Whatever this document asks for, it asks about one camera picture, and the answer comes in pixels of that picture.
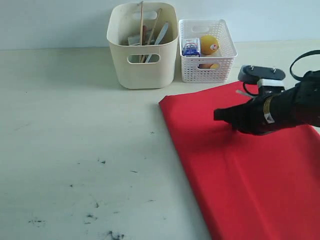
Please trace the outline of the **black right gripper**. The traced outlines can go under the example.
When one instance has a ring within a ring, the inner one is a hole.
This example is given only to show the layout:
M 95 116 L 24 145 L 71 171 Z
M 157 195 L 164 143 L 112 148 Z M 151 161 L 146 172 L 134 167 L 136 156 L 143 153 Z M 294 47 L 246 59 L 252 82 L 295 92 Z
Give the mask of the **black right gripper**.
M 232 128 L 255 136 L 266 135 L 275 132 L 275 123 L 268 123 L 265 117 L 264 106 L 270 104 L 277 94 L 258 96 L 246 103 L 228 108 L 217 108 L 213 111 L 215 121 L 224 121 L 232 124 Z

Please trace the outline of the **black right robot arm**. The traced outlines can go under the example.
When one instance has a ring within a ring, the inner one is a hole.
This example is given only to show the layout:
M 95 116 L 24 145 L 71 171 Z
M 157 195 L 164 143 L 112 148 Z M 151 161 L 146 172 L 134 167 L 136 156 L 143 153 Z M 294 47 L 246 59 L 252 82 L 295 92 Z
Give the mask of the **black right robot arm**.
M 215 121 L 231 124 L 234 130 L 265 135 L 301 125 L 320 126 L 320 72 L 308 71 L 299 82 L 278 94 L 263 94 L 246 103 L 213 112 Z

